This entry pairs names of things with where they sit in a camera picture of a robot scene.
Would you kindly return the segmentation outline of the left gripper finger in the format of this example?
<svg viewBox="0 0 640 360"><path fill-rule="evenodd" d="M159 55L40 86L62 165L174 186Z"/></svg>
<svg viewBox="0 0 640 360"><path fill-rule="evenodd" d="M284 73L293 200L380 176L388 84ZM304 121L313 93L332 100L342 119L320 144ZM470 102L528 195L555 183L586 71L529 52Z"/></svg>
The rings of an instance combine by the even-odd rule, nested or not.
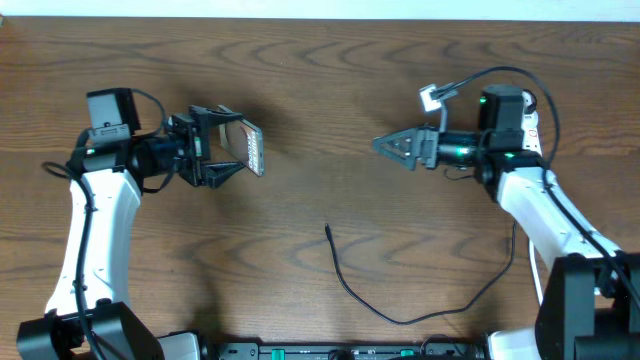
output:
<svg viewBox="0 0 640 360"><path fill-rule="evenodd" d="M210 109L195 105L189 107L189 115L202 131L208 131L211 127L244 119L243 114L233 112L227 108Z"/></svg>
<svg viewBox="0 0 640 360"><path fill-rule="evenodd" d="M219 188L237 172L243 170L242 162L208 163L202 166L202 184L212 189Z"/></svg>

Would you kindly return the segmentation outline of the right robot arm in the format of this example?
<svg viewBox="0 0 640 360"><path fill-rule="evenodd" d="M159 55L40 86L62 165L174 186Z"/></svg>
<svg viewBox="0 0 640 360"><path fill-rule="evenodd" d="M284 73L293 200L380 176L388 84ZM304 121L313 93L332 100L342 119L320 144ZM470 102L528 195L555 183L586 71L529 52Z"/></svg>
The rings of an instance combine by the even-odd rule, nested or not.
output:
<svg viewBox="0 0 640 360"><path fill-rule="evenodd" d="M373 141L376 152L410 170L422 164L471 168L492 200L521 226L550 270L533 326L488 335L489 359L636 359L639 257L600 234L545 169L536 98L513 85L480 97L476 132L445 123Z"/></svg>

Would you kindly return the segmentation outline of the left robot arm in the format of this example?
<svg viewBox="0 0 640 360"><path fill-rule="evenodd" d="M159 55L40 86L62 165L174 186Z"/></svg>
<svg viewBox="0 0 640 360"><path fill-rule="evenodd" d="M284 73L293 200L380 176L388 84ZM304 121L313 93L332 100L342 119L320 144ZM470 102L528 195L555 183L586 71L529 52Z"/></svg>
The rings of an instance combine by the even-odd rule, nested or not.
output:
<svg viewBox="0 0 640 360"><path fill-rule="evenodd" d="M132 228L144 182L174 176L193 187L216 189L237 172L265 171L264 136L243 114L223 105L190 106L161 115L142 133L135 88L93 91L91 120L65 164L43 169L69 182L73 208L64 263L41 318L20 324L17 349L24 359L209 359L196 331L155 336L130 306L128 269Z"/></svg>

